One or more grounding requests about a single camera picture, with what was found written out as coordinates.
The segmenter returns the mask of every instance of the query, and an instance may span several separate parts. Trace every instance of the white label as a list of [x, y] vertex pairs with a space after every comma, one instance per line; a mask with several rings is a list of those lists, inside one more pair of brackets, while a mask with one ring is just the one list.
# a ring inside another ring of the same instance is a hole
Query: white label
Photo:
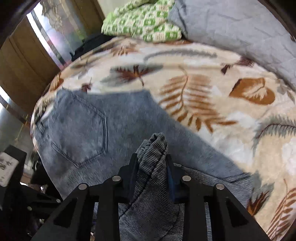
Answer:
[[19, 161], [5, 152], [0, 153], [0, 186], [6, 187]]

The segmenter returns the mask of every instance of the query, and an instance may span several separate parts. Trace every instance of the beige blanket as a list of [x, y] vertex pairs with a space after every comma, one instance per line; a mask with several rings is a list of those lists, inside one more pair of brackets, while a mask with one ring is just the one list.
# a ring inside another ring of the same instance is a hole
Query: beige blanket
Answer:
[[56, 76], [34, 114], [62, 87], [89, 94], [150, 90], [172, 118], [254, 174], [248, 211], [280, 240], [296, 217], [295, 93], [256, 63], [206, 45], [115, 38], [105, 46]]

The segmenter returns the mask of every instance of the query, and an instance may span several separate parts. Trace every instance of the triangular cutout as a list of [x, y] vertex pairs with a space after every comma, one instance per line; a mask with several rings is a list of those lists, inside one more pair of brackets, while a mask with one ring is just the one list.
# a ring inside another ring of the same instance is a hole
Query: triangular cutout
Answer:
[[77, 198], [71, 200], [68, 205], [60, 212], [60, 214], [55, 218], [54, 225], [69, 228], [71, 225], [71, 220], [76, 207]]
[[232, 227], [235, 228], [248, 223], [248, 220], [240, 213], [237, 207], [229, 199], [226, 200], [226, 206]]

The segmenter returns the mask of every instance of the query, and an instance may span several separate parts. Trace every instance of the bolt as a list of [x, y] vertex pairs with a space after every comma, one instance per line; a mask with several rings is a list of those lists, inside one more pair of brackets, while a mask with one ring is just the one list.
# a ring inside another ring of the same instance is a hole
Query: bolt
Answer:
[[78, 186], [78, 188], [79, 188], [80, 190], [85, 190], [85, 189], [87, 188], [87, 185], [84, 184], [84, 183], [82, 183], [82, 184], [80, 184], [80, 185]]
[[121, 177], [120, 176], [114, 176], [114, 177], [112, 177], [112, 180], [114, 182], [119, 182], [121, 180]]
[[223, 189], [224, 189], [224, 185], [221, 184], [221, 183], [218, 183], [218, 184], [216, 185], [216, 188], [219, 189], [219, 190], [223, 190]]
[[185, 176], [182, 176], [182, 179], [183, 179], [183, 181], [185, 181], [185, 182], [189, 182], [189, 181], [191, 180], [191, 177], [185, 175]]

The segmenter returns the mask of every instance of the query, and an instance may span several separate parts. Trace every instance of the gray fabric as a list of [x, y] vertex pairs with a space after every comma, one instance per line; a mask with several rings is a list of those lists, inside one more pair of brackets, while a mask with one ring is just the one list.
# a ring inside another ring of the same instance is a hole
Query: gray fabric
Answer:
[[170, 118], [148, 91], [90, 95], [60, 90], [53, 110], [32, 134], [63, 198], [80, 183], [100, 184], [116, 175], [153, 135], [138, 149], [134, 200], [119, 206], [121, 240], [181, 240], [184, 208], [168, 198], [167, 152], [202, 182], [224, 183], [245, 207], [251, 196], [252, 177]]
[[189, 40], [235, 51], [296, 89], [296, 43], [258, 0], [176, 0], [168, 19]]

